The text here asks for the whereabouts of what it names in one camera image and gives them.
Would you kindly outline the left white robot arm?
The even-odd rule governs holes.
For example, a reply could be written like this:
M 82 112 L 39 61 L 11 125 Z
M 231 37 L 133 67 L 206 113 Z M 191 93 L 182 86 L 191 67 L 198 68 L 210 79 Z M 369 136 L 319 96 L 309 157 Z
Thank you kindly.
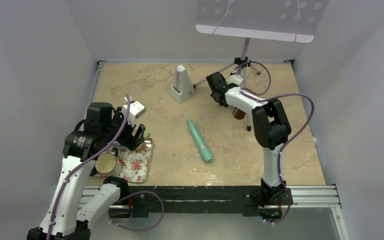
M 54 196 L 40 225 L 28 231 L 28 240 L 88 240 L 94 221 L 112 203 L 122 205 L 128 201 L 127 181 L 109 176 L 104 180 L 102 192 L 80 206 L 98 157 L 115 142 L 133 151 L 145 141 L 146 127 L 136 125 L 145 112 L 143 104 L 130 99 L 118 108 L 107 102 L 93 102 L 87 107 L 85 119 L 64 140 L 61 172 Z

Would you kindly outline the brown striped mug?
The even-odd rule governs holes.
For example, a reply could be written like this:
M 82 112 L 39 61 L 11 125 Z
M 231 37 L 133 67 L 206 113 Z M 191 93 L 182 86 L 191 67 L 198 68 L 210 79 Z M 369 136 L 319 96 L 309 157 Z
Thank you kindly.
M 240 110 L 239 108 L 235 107 L 233 109 L 232 115 L 237 120 L 243 120 L 247 114 L 244 111 Z

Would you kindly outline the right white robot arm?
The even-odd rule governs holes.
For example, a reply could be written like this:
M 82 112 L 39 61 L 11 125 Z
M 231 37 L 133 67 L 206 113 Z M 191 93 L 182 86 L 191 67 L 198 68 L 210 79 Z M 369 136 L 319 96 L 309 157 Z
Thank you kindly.
M 220 72 L 206 77 L 211 97 L 223 107 L 235 107 L 251 117 L 254 136 L 263 150 L 264 169 L 260 192 L 256 200 L 260 206 L 280 203 L 286 191 L 283 179 L 282 150 L 292 132 L 280 100 L 265 100 L 247 93 L 235 83 L 228 83 Z

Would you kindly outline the green mug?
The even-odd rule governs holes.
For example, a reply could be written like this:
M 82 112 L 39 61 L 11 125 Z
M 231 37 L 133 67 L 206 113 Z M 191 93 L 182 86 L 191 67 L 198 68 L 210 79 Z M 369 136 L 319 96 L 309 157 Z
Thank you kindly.
M 151 138 L 151 133 L 150 133 L 149 131 L 145 131 L 145 132 L 143 133 L 143 138 L 144 138 L 145 140 L 149 140 L 149 139 Z

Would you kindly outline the cream mug black handle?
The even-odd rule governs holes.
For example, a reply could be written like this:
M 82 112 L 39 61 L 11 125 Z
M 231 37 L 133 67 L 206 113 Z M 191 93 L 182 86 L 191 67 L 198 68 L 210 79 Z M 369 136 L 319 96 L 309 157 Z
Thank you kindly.
M 105 177 L 117 176 L 122 171 L 122 163 L 118 158 L 118 149 L 100 154 L 95 162 L 96 171 Z

